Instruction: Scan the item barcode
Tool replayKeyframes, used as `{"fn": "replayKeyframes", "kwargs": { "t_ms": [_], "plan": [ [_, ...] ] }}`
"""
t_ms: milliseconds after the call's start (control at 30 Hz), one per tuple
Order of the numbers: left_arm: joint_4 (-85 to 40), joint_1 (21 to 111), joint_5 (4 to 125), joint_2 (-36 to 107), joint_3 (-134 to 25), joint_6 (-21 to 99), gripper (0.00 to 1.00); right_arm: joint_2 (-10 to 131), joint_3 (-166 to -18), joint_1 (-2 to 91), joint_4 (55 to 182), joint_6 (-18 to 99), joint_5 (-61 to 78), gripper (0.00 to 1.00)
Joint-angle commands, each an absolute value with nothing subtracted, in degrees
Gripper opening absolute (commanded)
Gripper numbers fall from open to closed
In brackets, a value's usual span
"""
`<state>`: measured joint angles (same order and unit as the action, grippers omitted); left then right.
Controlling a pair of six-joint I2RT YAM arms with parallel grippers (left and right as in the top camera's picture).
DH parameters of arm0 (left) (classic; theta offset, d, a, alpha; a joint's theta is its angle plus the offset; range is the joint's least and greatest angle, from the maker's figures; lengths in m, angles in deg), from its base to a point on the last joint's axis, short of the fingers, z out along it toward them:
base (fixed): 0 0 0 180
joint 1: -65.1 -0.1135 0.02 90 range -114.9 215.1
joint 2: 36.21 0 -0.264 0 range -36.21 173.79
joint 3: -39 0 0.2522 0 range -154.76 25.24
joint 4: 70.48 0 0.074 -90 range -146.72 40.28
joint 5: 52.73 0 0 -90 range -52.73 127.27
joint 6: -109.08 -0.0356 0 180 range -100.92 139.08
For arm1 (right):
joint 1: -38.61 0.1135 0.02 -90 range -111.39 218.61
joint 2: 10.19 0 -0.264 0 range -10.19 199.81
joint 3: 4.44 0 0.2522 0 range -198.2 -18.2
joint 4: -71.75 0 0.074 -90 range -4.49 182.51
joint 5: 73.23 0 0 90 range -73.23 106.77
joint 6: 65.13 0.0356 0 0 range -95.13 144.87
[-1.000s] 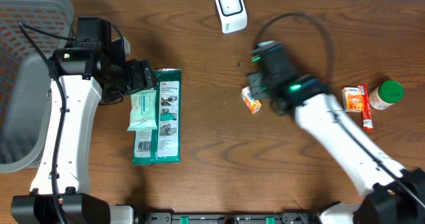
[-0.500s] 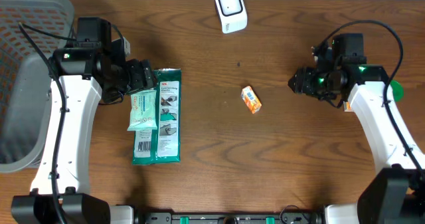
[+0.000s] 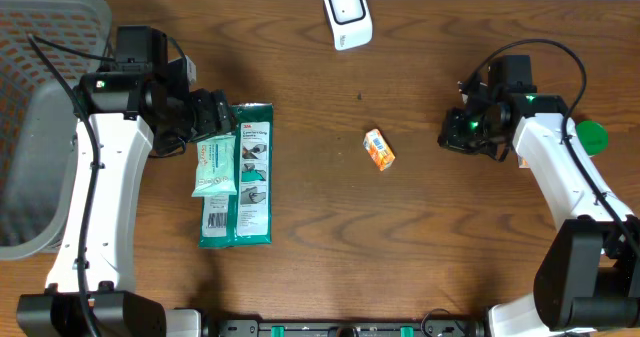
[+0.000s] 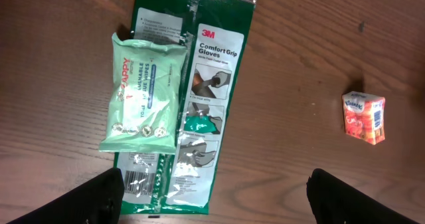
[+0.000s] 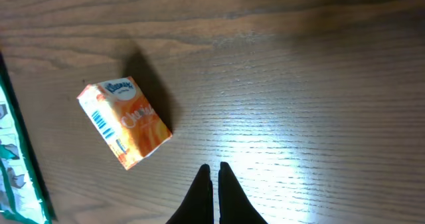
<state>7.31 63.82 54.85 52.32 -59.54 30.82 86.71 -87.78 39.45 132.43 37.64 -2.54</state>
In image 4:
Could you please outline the orange Kleenex tissue box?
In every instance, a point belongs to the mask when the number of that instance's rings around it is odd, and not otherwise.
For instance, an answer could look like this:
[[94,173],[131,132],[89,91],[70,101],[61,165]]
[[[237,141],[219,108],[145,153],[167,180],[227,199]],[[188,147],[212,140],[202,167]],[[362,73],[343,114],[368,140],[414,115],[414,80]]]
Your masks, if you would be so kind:
[[372,145],[383,141],[385,98],[351,91],[342,95],[345,133]]

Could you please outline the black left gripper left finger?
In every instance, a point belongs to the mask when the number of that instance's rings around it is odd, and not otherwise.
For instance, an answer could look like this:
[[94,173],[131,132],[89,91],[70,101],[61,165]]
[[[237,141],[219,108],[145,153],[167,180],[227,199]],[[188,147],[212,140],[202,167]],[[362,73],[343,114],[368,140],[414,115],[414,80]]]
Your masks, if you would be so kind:
[[123,196],[122,172],[110,168],[8,224],[117,224]]

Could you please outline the light teal wipes pack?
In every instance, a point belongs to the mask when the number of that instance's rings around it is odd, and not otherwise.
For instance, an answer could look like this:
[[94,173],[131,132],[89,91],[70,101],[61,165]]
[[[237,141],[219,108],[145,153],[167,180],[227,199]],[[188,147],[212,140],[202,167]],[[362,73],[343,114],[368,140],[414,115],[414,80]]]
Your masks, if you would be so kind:
[[187,49],[112,35],[113,89],[101,152],[174,154]]

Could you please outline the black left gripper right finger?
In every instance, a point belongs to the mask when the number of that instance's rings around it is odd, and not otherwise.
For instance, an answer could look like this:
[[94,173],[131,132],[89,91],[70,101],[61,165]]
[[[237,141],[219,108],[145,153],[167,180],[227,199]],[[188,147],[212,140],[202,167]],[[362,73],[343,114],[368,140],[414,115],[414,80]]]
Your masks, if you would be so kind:
[[317,223],[412,224],[415,222],[320,168],[313,170],[306,186],[307,198]]

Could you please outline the green 3M gloves pack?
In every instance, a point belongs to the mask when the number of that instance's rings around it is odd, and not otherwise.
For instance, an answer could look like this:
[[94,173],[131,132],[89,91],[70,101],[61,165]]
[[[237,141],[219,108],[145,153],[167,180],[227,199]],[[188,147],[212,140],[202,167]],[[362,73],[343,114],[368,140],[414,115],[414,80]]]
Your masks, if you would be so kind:
[[256,0],[135,0],[128,39],[181,45],[174,154],[112,152],[121,212],[206,214]]

